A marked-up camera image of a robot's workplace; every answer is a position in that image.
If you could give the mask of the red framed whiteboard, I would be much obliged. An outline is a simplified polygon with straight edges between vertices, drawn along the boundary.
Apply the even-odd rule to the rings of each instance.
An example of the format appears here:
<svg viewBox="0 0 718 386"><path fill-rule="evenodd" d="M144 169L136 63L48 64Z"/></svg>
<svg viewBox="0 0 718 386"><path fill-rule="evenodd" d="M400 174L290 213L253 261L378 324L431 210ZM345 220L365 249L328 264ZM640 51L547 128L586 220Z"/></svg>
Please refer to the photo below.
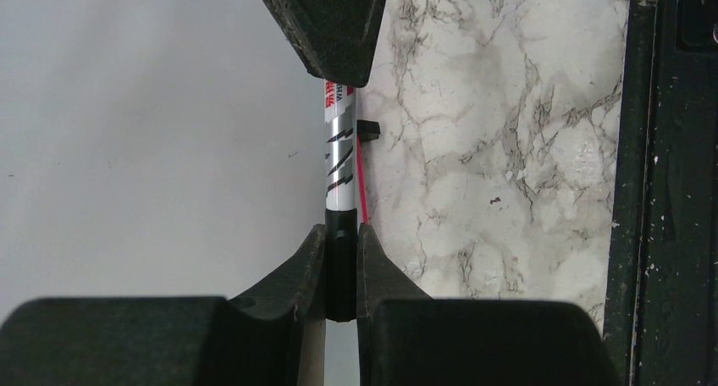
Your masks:
<svg viewBox="0 0 718 386"><path fill-rule="evenodd" d="M238 295L324 220L323 84L261 0L1 0L1 314Z"/></svg>

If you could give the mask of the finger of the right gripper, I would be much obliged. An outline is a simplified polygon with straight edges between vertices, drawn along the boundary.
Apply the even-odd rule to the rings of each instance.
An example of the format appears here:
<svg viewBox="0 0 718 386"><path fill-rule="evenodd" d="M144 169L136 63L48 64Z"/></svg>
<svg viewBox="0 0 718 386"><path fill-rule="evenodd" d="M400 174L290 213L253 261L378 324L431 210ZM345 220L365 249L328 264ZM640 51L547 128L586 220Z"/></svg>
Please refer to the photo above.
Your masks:
<svg viewBox="0 0 718 386"><path fill-rule="evenodd" d="M386 0L262 0L310 75L367 85Z"/></svg>

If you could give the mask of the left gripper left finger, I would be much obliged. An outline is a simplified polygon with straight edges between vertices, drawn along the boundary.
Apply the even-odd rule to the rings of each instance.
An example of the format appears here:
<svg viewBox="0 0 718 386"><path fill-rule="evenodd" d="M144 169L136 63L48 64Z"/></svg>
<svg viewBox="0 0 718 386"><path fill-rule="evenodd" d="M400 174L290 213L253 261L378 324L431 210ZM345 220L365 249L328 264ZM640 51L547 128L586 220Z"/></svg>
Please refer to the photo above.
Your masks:
<svg viewBox="0 0 718 386"><path fill-rule="evenodd" d="M243 293L41 298L1 327L4 385L321 385L324 236Z"/></svg>

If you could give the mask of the white whiteboard marker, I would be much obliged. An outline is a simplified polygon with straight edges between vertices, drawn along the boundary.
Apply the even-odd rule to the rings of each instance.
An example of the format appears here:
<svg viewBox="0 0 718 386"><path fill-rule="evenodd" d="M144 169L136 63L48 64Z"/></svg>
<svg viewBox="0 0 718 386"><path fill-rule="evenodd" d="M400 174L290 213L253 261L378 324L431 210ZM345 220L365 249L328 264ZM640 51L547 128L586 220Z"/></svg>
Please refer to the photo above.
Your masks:
<svg viewBox="0 0 718 386"><path fill-rule="evenodd" d="M356 92L351 86L325 80L323 93L325 205L331 211L350 211L356 207Z"/></svg>

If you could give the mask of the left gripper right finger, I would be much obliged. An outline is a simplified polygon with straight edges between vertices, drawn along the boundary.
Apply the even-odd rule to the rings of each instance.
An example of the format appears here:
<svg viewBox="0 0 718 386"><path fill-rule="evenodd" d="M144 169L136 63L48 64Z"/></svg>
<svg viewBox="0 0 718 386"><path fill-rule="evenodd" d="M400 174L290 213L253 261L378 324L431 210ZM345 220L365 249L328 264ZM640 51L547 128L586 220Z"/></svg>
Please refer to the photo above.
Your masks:
<svg viewBox="0 0 718 386"><path fill-rule="evenodd" d="M594 322L559 301L434 299L358 231L364 385L617 385Z"/></svg>

